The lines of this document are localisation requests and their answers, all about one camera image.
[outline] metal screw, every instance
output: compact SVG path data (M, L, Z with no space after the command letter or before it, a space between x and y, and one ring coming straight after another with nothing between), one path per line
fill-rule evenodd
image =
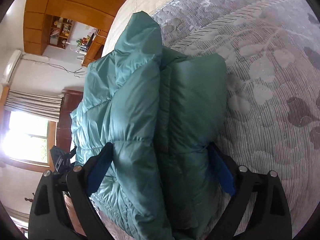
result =
M43 176L48 177L51 174L51 171L47 170L43 173Z
M271 177L274 177L274 178L278 176L278 174L275 171L269 171L269 174Z
M79 172L81 170L82 170L82 166L80 166L80 165L74 166L74 168L73 168L74 172Z
M239 166L239 171L241 171L241 172L247 172L247 171L248 171L248 168L247 168L246 166L244 166L244 165L241 165L241 166Z

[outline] curtain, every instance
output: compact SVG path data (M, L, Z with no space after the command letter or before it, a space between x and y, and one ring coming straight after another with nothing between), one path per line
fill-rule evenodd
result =
M62 95L58 97L43 96L9 90L5 109L24 111L49 121L58 122Z

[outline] mattress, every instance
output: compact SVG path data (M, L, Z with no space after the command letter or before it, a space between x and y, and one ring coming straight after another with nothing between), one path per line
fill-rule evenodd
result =
M190 56L219 53L228 66L228 112L216 142L239 165L279 174L295 236L320 201L320 23L305 0L131 0L111 27L147 8L163 44ZM220 192L216 217L230 198ZM237 230L245 230L255 196Z

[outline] folded clothing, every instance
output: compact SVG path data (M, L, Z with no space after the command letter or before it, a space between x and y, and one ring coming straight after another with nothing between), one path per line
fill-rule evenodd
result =
M114 51L89 65L71 113L76 161L113 143L113 163L91 198L135 239L196 239L215 214L206 146L223 124L225 79L221 56L163 47L144 12L133 14Z

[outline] wooden desk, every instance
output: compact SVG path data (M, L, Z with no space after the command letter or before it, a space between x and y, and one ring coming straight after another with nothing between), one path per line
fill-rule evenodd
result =
M98 30L97 35L93 38L93 41L84 57L82 66L87 67L91 62L101 58L102 50L106 42L108 33Z

